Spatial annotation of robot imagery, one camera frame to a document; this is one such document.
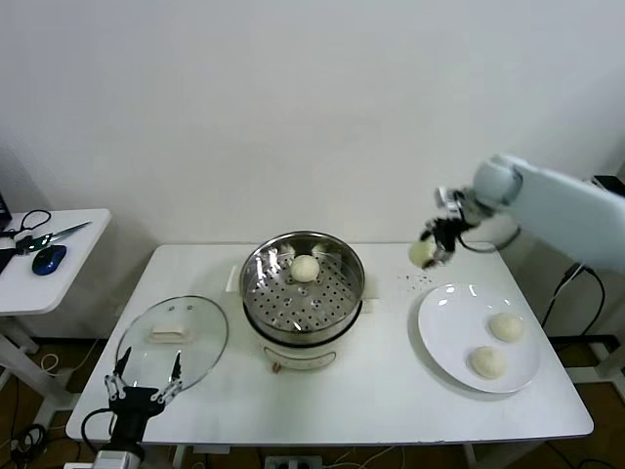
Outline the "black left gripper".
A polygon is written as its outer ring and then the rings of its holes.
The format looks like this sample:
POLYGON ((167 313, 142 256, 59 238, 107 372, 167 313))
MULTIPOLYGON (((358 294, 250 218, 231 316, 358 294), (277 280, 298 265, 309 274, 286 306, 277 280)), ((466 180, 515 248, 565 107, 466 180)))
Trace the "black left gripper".
POLYGON ((109 449, 137 449, 143 441, 148 421, 163 411, 163 403, 171 403, 183 390, 181 352, 178 352, 167 385, 157 388, 126 387, 123 372, 132 348, 128 347, 115 362, 111 374, 104 378, 108 406, 116 416, 107 447, 109 449))

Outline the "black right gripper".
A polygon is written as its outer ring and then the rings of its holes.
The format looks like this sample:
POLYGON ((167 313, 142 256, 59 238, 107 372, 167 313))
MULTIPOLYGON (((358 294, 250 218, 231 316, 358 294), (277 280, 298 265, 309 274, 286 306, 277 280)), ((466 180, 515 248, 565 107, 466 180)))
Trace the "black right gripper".
POLYGON ((454 255, 456 240, 462 232, 462 219, 434 218, 427 221, 420 234, 420 240, 426 241, 433 236, 435 244, 431 244, 426 250, 424 269, 428 270, 446 265, 454 255))

